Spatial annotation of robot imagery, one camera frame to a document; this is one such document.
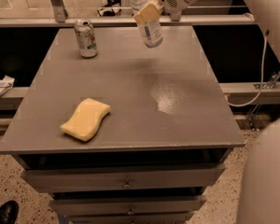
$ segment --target drawer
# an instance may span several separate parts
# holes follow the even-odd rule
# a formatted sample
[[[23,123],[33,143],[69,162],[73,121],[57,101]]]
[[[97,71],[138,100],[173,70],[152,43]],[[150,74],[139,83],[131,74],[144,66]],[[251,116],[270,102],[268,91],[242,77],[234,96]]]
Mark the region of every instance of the drawer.
[[[50,207],[61,216],[126,215],[197,211],[206,202],[204,196],[139,197],[96,200],[50,201]]]
[[[69,216],[73,223],[90,224],[183,224],[193,216],[193,213],[135,215],[128,216]]]
[[[221,164],[141,166],[125,168],[23,171],[22,178],[38,192],[164,189],[212,186]]]
[[[93,153],[22,154],[19,163],[25,169],[52,170],[120,166],[219,163],[226,148],[113,151]]]

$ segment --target plastic bottle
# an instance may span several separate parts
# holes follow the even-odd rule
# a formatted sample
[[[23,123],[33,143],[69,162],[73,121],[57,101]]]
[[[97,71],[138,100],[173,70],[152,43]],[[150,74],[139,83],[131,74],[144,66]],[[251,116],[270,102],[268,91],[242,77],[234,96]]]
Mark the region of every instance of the plastic bottle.
[[[141,12],[141,8],[152,0],[130,0],[133,14]],[[161,25],[159,20],[149,21],[143,24],[137,23],[143,42],[149,48],[155,48],[162,42]]]

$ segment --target white cloth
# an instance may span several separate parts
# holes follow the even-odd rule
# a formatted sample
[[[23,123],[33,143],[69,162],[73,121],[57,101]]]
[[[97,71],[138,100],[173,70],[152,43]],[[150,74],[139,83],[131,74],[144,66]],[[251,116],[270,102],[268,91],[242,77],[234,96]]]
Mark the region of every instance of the white cloth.
[[[8,76],[4,76],[3,79],[0,79],[0,96],[10,91],[13,87],[14,82],[15,79]]]

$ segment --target drawer handle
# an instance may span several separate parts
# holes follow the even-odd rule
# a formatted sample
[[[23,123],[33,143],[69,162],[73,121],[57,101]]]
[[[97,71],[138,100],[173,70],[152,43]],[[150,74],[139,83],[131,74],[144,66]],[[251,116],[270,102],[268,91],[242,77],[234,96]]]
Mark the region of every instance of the drawer handle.
[[[124,189],[131,189],[132,188],[132,185],[129,183],[129,181],[125,181],[125,184],[122,185],[122,187]]]
[[[127,215],[129,215],[129,216],[132,216],[132,215],[134,215],[134,212],[133,212],[133,210],[132,209],[130,209],[128,212],[127,212]]]

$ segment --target metal frame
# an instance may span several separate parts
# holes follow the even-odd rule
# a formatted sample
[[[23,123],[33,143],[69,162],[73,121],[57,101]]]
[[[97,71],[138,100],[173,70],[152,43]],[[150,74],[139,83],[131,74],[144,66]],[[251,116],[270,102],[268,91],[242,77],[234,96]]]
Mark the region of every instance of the metal frame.
[[[276,83],[278,82],[280,78],[280,71],[278,72],[278,74],[276,74],[275,72],[272,73],[271,78],[268,82],[266,82],[265,84],[262,84],[262,89],[273,89],[276,86]],[[260,89],[260,84],[255,84],[254,87],[256,89]]]
[[[261,109],[262,105],[253,105],[251,109],[246,114],[246,121],[252,131],[257,129],[255,125],[254,117],[258,114],[259,110]]]
[[[64,22],[68,17],[63,0],[50,0],[53,6],[55,20],[57,22]]]
[[[76,19],[65,19],[63,22],[54,19],[6,19],[0,18],[0,27],[74,27]],[[132,17],[93,17],[91,22],[96,27],[129,27],[136,26]],[[180,21],[172,21],[169,16],[160,18],[161,25],[251,25],[256,24],[251,14],[243,15],[183,15]]]

